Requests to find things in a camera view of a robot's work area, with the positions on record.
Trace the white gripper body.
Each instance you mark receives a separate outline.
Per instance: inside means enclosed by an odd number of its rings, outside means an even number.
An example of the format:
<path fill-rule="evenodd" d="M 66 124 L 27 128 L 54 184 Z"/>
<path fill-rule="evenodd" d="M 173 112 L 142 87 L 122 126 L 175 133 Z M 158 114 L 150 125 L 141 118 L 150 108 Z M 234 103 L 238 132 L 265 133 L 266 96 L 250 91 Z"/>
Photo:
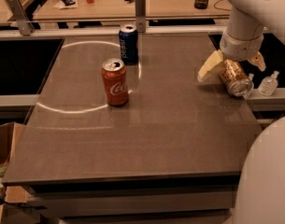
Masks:
<path fill-rule="evenodd" d="M 263 40 L 263 35 L 248 40 L 234 38 L 225 30 L 221 37 L 220 50 L 224 59 L 237 62 L 246 61 L 258 54 Z"/>

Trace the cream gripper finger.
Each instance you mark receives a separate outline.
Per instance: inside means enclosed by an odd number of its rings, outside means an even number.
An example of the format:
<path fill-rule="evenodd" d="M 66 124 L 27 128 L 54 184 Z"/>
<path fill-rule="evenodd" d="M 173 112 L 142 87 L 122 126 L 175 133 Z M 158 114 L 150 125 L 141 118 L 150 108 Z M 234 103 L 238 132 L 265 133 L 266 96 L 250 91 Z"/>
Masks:
<path fill-rule="evenodd" d="M 212 52 L 199 69 L 197 74 L 197 80 L 199 82 L 204 82 L 205 80 L 207 80 L 219 69 L 221 65 L 223 65 L 223 62 L 223 53 L 220 49 Z"/>
<path fill-rule="evenodd" d="M 261 72 L 263 72 L 266 69 L 264 56 L 261 54 L 260 51 L 257 51 L 253 56 L 248 58 L 248 62 L 258 67 Z"/>

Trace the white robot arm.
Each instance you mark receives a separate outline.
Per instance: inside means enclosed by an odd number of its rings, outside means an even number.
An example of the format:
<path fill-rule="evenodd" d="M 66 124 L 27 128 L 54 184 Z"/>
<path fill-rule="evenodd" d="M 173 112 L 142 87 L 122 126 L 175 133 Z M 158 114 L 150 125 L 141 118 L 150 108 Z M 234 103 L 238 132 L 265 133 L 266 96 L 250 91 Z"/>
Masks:
<path fill-rule="evenodd" d="M 200 82 L 224 63 L 250 60 L 263 29 L 285 45 L 285 0 L 228 0 L 232 5 L 220 49 L 198 71 Z M 285 117 L 269 124 L 253 142 L 244 162 L 232 224 L 285 224 Z"/>

